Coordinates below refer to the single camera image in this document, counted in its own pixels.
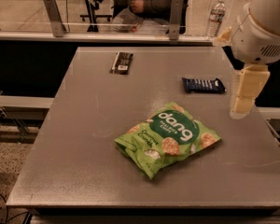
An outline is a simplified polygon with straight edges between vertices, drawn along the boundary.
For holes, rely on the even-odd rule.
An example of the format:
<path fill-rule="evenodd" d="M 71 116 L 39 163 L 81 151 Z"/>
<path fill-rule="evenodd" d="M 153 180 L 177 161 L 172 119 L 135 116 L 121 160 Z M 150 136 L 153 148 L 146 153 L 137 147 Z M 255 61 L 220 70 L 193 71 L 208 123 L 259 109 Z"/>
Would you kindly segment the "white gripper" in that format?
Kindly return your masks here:
<path fill-rule="evenodd" d="M 227 27 L 213 40 L 214 46 L 229 44 L 234 58 L 245 63 L 243 69 L 232 73 L 230 101 L 230 116 L 243 119 L 270 77 L 265 64 L 280 60 L 280 35 L 262 28 L 254 20 L 249 4 L 245 4 L 232 27 Z"/>

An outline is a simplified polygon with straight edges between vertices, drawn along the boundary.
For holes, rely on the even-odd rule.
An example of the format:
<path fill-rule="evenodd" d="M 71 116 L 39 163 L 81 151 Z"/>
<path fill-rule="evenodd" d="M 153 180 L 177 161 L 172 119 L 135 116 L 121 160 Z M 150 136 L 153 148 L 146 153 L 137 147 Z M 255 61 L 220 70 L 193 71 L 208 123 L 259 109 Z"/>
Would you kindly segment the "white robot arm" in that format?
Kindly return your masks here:
<path fill-rule="evenodd" d="M 268 65 L 280 60 L 280 0 L 252 0 L 232 26 L 214 39 L 244 65 L 231 77 L 230 115 L 244 118 L 267 83 Z"/>

